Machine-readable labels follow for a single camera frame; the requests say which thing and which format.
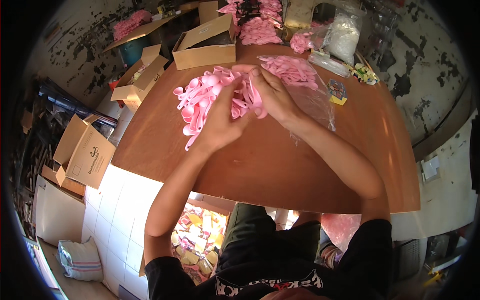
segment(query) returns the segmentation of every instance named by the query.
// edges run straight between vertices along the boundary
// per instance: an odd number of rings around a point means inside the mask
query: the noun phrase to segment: open cardboard box
[[[233,211],[233,207],[235,206],[235,201],[218,198],[218,197],[212,197],[212,196],[204,196],[201,201],[189,198],[187,202],[194,206],[201,207],[203,209],[226,216],[227,217],[226,226],[228,226],[228,222],[230,220],[230,214]],[[142,254],[142,262],[140,263],[140,271],[138,272],[138,276],[142,277],[144,275],[145,275],[145,257],[144,257],[144,254]]]
[[[220,39],[226,39],[227,43],[219,44]],[[229,13],[182,33],[172,54],[177,70],[235,62],[236,43],[235,25]]]
[[[57,176],[56,171],[49,168],[47,165],[43,165],[42,177],[60,186],[56,176]],[[77,197],[79,196],[79,198],[85,196],[85,186],[69,178],[65,178],[60,189],[66,189],[67,192],[72,192],[74,196],[77,196]]]
[[[163,66],[168,62],[166,58],[159,55],[162,44],[145,47],[142,51],[142,57],[130,67],[120,78],[117,86],[113,90],[111,101],[123,100],[125,105],[132,112],[136,112],[142,101],[148,95],[155,82],[165,71]],[[128,84],[132,76],[143,65],[148,65],[140,77]]]
[[[100,134],[92,123],[98,116],[90,115],[84,120],[73,115],[53,155],[60,164],[55,175],[59,186],[70,178],[98,189],[107,169],[115,146]]]
[[[125,44],[127,42],[130,42],[130,41],[133,41],[134,39],[138,39],[140,37],[143,37],[143,36],[147,36],[149,35],[150,33],[154,32],[156,29],[158,29],[159,27],[161,27],[162,25],[168,23],[170,20],[178,17],[179,15],[176,15],[176,16],[171,16],[171,17],[168,17],[168,18],[164,18],[164,19],[161,19],[161,20],[157,20],[157,21],[153,21],[153,22],[150,22],[150,23],[147,23],[147,24],[144,24],[142,26],[139,26],[135,29],[132,30],[132,32],[130,32],[129,34],[127,34],[125,37],[123,37],[121,40],[118,40],[116,42],[113,42],[111,43],[110,45],[108,45],[108,47],[105,48],[105,50],[102,51],[102,53],[105,53],[115,47],[118,47],[122,44]]]

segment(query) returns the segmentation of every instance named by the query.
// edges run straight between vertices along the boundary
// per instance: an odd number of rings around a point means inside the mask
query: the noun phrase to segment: person
[[[232,69],[247,72],[270,116],[312,147],[360,196],[360,228],[331,270],[313,262],[320,237],[316,215],[301,213],[291,229],[276,231],[264,207],[236,204],[217,272],[197,286],[193,283],[172,255],[171,233],[209,157],[240,138],[260,114],[251,111],[231,118],[231,101],[239,84],[234,81],[218,95],[202,132],[148,213],[144,259],[150,299],[384,299],[393,254],[390,211],[380,175],[359,150],[301,111],[276,76],[255,65]]]

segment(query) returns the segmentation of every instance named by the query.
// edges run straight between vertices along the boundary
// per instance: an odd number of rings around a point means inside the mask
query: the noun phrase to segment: white tile floor
[[[115,106],[108,107],[115,110],[113,115],[119,112]],[[119,126],[109,139],[113,144],[118,144],[132,116],[126,107],[120,111]],[[103,283],[117,296],[118,286],[122,285],[139,299],[147,299],[147,279],[138,277],[138,272],[148,210],[161,186],[161,182],[109,165],[99,189],[86,188],[82,242],[93,236],[102,263]],[[203,195],[194,192],[190,195],[192,199],[200,197]],[[278,229],[290,229],[297,219],[292,211],[266,210]]]

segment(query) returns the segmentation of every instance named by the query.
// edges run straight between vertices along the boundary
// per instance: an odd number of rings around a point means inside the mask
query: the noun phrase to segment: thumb
[[[252,84],[258,90],[260,95],[272,92],[272,87],[265,80],[265,77],[262,75],[262,71],[258,67],[251,69],[249,76]]]
[[[261,108],[255,108],[247,112],[243,117],[238,118],[234,123],[235,126],[238,126],[240,129],[244,130],[247,125],[254,119],[257,118],[257,115],[262,113]]]

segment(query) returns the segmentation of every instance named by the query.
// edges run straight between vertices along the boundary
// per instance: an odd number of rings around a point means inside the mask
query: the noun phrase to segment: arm
[[[256,118],[255,113],[250,112],[243,118],[232,120],[231,103],[238,83],[234,81],[222,89],[202,132],[155,197],[145,224],[145,264],[157,257],[173,256],[170,236],[198,173],[215,151],[238,139],[250,120]]]
[[[237,65],[234,70],[248,72],[268,113],[312,147],[336,175],[360,196],[361,224],[378,218],[390,220],[383,180],[357,148],[301,111],[280,79],[267,70],[253,65]]]

